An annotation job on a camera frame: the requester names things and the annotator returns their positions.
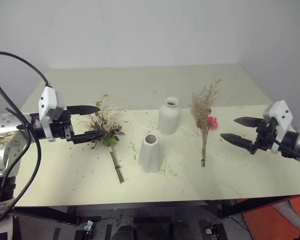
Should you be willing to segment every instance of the white vase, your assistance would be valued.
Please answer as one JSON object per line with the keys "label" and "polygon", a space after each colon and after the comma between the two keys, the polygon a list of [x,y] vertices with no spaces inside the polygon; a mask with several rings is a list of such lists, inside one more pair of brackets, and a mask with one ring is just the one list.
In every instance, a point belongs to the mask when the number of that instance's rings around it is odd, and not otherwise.
{"label": "white vase", "polygon": [[177,130],[179,118],[179,100],[174,96],[168,96],[159,110],[159,131],[166,135],[173,134]]}
{"label": "white vase", "polygon": [[142,139],[139,164],[145,172],[153,173],[159,171],[161,163],[159,139],[154,134],[147,134]]}

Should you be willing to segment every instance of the floor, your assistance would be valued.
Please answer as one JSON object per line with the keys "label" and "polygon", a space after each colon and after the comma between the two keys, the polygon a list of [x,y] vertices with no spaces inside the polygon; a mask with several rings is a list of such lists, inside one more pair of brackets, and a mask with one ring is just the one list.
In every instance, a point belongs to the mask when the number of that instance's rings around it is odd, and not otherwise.
{"label": "floor", "polygon": [[[60,211],[66,211],[66,207],[57,207]],[[177,207],[148,207],[130,209],[99,210],[93,206],[79,207],[79,216],[101,216],[99,222],[93,226],[91,240],[104,240],[107,225],[112,225],[112,235],[123,225],[132,225],[137,230],[139,240],[166,240],[169,239],[169,223],[183,221],[188,223],[197,240],[211,240],[207,235],[202,235],[201,230],[208,223],[224,225],[229,240],[252,240],[245,221],[241,216],[234,219],[221,220],[207,206],[177,206]],[[82,230],[83,225],[71,226],[35,217],[18,215],[21,225],[23,240],[72,240],[76,230]],[[134,223],[134,219],[140,217],[161,217],[159,223]]]}

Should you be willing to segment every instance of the pink flower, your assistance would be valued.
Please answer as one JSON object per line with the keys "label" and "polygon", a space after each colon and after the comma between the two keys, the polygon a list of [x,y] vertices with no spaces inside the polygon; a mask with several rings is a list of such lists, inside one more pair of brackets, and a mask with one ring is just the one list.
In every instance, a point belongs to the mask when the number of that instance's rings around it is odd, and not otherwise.
{"label": "pink flower", "polygon": [[219,127],[218,119],[216,117],[208,116],[206,119],[211,130],[216,130]]}

